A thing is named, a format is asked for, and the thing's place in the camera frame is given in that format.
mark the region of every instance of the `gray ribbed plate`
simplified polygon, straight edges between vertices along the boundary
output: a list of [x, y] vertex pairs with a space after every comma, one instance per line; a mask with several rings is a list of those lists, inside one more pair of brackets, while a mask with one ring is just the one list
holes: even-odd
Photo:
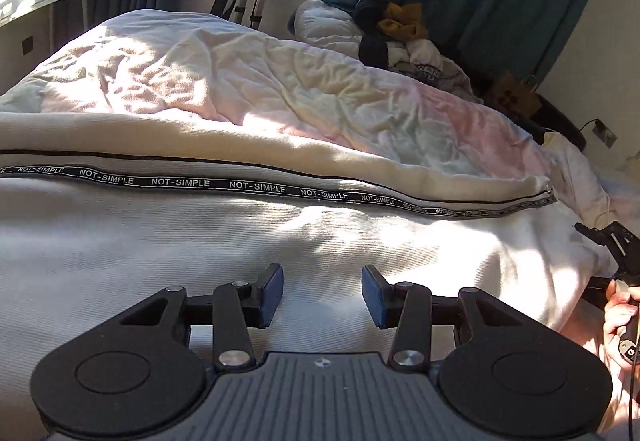
[[[54, 435], [50, 441], [67, 438]], [[220, 377], [201, 407], [150, 441], [472, 441], [503, 439], [460, 419], [431, 381], [378, 354], [271, 353]], [[594, 441], [595, 435], [580, 441]]]

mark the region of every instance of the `wall outlet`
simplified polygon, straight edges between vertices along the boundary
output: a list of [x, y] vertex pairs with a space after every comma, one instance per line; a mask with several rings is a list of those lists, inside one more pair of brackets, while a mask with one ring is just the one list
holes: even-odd
[[602, 120], [596, 120], [596, 124], [593, 126], [593, 134], [595, 134], [607, 148], [613, 147], [613, 144], [618, 140], [618, 137], [613, 134]]
[[22, 41], [22, 55], [27, 55], [33, 51], [33, 35], [28, 36]]

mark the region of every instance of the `human hand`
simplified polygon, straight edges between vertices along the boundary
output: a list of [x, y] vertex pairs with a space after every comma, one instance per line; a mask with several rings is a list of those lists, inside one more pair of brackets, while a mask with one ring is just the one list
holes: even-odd
[[618, 350], [620, 345], [620, 335], [623, 329], [636, 313], [638, 305], [629, 304], [629, 300], [640, 302], [640, 287], [629, 288], [629, 293], [616, 291], [616, 281], [612, 280], [607, 288], [607, 305], [604, 308], [604, 345], [607, 355], [614, 360], [623, 371], [630, 371], [631, 364], [628, 363]]

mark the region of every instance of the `bed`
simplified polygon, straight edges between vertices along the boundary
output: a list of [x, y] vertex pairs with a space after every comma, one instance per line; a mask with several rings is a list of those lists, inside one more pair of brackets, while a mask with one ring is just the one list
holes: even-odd
[[616, 269], [574, 230], [618, 215], [562, 136], [540, 147], [481, 104], [209, 15], [84, 34], [0, 97], [0, 144], [4, 441], [44, 433], [43, 355], [168, 285], [206, 294], [279, 262], [258, 350], [384, 352], [365, 264], [434, 294], [480, 287], [556, 330]]

